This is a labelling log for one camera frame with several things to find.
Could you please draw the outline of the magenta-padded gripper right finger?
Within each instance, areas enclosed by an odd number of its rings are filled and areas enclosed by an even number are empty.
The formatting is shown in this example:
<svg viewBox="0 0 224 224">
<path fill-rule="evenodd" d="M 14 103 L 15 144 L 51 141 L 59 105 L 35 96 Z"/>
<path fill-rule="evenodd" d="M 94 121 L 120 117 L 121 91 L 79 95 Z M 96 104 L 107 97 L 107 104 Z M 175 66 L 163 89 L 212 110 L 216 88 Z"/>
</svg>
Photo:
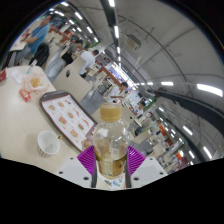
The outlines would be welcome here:
<svg viewBox="0 0 224 224">
<path fill-rule="evenodd" d="M 125 169 L 127 188 L 140 188 L 165 176 L 166 171 L 154 157 L 146 157 L 132 146 L 128 147 Z"/>
</svg>

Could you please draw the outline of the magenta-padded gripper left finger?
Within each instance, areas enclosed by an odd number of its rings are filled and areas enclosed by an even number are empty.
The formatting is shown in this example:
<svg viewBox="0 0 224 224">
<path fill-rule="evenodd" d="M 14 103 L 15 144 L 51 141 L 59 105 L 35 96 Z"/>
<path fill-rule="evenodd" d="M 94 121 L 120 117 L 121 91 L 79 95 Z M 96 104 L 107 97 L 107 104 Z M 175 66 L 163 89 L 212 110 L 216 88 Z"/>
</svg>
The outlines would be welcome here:
<svg viewBox="0 0 224 224">
<path fill-rule="evenodd" d="M 97 165 L 94 147 L 90 146 L 77 157 L 69 158 L 56 175 L 84 188 L 97 185 Z"/>
</svg>

